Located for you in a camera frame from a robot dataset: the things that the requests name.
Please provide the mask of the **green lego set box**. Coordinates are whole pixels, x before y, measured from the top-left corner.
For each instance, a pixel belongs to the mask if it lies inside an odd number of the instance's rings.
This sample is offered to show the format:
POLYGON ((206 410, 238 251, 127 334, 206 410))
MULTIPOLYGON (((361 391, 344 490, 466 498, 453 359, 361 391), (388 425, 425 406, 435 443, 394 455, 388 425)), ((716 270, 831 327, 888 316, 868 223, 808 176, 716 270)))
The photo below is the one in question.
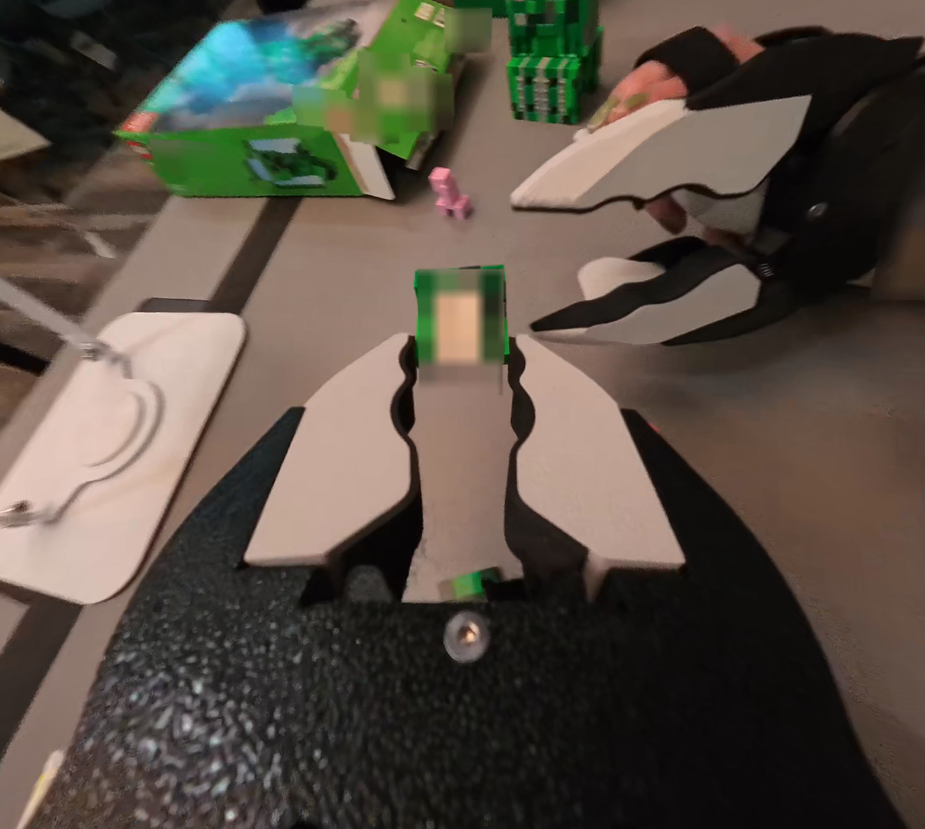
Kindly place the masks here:
POLYGON ((395 199, 453 126, 492 14, 453 0, 310 2, 214 26, 117 129, 191 198, 395 199))

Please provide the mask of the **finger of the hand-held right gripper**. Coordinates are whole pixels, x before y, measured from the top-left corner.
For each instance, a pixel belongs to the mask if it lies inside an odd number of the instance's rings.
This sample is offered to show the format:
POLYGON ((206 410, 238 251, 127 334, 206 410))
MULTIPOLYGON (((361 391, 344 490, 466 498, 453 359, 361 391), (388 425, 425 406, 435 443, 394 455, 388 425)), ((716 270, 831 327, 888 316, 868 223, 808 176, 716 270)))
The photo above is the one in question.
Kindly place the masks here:
POLYGON ((752 310, 762 288, 746 257, 695 237, 634 257, 592 260, 577 280, 582 298, 534 321, 534 335, 584 344, 666 344, 752 310))
POLYGON ((679 189, 739 197, 795 144, 810 95, 693 110, 644 106, 574 140, 511 194, 516 211, 584 213, 611 202, 641 208, 679 189))

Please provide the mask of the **person's right hand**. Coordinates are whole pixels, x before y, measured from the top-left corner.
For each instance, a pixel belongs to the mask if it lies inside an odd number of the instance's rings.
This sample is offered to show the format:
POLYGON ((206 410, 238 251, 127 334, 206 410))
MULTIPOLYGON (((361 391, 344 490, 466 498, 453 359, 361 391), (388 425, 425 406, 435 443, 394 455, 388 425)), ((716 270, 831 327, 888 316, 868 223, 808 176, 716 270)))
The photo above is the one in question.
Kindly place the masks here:
POLYGON ((764 47, 727 26, 695 26, 639 56, 585 126, 587 132, 655 103, 684 99, 718 83, 764 47))

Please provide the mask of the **white lamp with base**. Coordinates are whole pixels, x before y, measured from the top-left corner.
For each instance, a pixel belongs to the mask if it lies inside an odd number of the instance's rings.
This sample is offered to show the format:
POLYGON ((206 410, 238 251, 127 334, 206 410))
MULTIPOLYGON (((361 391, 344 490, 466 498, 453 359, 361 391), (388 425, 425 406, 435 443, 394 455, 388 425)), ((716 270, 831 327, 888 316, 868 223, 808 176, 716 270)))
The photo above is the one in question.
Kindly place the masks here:
POLYGON ((2 478, 1 580, 79 605, 138 572, 246 339, 240 315, 131 312, 92 334, 2 280, 79 355, 2 478))

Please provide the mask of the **green and white lego assembly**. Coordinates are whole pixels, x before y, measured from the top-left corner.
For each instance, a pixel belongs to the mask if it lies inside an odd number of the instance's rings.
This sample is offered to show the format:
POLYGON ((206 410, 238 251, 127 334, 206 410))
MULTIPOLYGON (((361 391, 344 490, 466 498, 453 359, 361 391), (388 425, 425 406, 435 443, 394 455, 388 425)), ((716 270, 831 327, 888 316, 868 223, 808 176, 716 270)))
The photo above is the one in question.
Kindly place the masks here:
POLYGON ((508 363, 511 337, 503 265, 421 268, 414 273, 418 362, 430 368, 508 363))

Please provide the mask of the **pink lego pig figure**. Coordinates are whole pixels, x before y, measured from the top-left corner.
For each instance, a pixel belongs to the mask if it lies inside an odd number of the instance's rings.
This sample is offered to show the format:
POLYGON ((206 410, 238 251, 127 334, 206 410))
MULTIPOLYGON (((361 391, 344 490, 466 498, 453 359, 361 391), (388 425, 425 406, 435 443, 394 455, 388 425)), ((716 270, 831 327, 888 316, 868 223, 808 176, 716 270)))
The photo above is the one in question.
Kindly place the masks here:
POLYGON ((449 168, 434 167, 428 176, 435 193, 436 208, 445 218, 465 221, 473 214, 470 197, 461 191, 455 175, 449 168))

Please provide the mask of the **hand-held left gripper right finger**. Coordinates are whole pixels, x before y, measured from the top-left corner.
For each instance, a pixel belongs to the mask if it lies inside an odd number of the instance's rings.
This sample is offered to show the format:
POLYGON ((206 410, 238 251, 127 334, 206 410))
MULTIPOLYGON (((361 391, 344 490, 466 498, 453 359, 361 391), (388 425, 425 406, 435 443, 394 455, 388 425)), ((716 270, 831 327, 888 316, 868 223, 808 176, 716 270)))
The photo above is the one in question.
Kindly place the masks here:
POLYGON ((507 544, 527 580, 576 576, 594 600, 613 571, 682 569, 684 551, 617 402, 528 335, 512 341, 508 381, 507 544))

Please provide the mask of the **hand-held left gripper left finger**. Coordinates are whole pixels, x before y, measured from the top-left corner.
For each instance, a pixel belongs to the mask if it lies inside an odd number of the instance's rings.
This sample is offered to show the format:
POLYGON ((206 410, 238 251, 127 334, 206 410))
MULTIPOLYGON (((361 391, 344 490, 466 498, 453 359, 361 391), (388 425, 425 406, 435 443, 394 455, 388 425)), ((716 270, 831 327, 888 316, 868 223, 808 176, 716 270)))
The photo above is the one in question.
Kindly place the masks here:
POLYGON ((336 373, 305 403, 244 561, 330 566, 412 495, 414 458, 399 424, 410 390, 412 337, 385 341, 336 373))

